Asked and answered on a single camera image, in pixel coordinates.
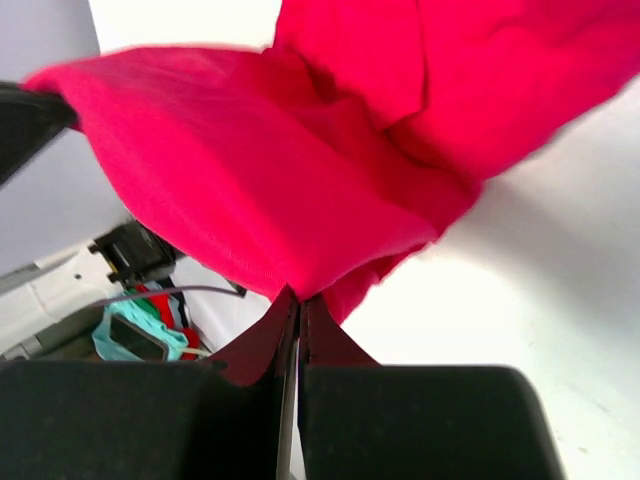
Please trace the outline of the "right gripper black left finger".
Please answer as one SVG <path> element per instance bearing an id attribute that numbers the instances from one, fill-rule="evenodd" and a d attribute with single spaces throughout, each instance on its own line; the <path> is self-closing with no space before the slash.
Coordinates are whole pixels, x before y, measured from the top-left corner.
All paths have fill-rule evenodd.
<path id="1" fill-rule="evenodd" d="M 293 344 L 295 294 L 284 287 L 267 312 L 251 327 L 209 358 L 224 379 L 239 387 L 256 384 L 272 368 L 284 371 Z"/>

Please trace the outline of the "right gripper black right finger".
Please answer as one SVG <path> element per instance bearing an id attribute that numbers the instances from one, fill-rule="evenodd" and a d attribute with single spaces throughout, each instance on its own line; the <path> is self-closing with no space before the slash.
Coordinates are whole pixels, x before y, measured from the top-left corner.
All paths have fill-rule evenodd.
<path id="1" fill-rule="evenodd" d="M 331 316 L 320 295 L 300 311 L 300 358 L 312 367 L 379 367 Z"/>

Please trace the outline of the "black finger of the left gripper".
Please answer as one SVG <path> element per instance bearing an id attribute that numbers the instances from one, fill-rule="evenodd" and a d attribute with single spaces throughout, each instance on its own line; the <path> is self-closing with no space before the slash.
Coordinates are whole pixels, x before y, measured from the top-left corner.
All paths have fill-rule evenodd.
<path id="1" fill-rule="evenodd" d="M 60 96 L 30 92 L 17 83 L 2 82 L 1 186 L 76 122 L 76 112 Z"/>

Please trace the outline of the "red t shirt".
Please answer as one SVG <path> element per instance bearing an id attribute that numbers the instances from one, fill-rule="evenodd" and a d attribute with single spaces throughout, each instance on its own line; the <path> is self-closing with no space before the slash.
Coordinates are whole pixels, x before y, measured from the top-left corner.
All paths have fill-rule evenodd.
<path id="1" fill-rule="evenodd" d="M 286 1 L 260 52 L 136 48 L 25 86 L 75 110 L 145 226 L 342 321 L 638 71 L 635 1 Z"/>

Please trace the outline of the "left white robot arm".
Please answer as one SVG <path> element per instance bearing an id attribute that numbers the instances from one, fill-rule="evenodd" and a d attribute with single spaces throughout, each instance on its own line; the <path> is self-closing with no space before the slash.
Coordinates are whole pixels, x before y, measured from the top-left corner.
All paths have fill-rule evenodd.
<path id="1" fill-rule="evenodd" d="M 59 96 L 1 84 L 1 184 L 76 121 Z M 149 281 L 162 280 L 182 256 L 135 220 L 1 278 L 1 358 L 27 359 L 43 349 L 39 334 L 84 308 Z"/>

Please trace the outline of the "colourful clutter off table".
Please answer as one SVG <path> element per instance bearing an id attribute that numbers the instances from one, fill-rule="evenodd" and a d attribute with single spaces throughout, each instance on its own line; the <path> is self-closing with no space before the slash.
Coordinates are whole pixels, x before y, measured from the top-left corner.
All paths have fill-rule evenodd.
<path id="1" fill-rule="evenodd" d="M 134 286 L 101 307 L 91 338 L 102 360 L 200 360 L 211 354 L 191 325 L 184 294 L 168 278 Z"/>

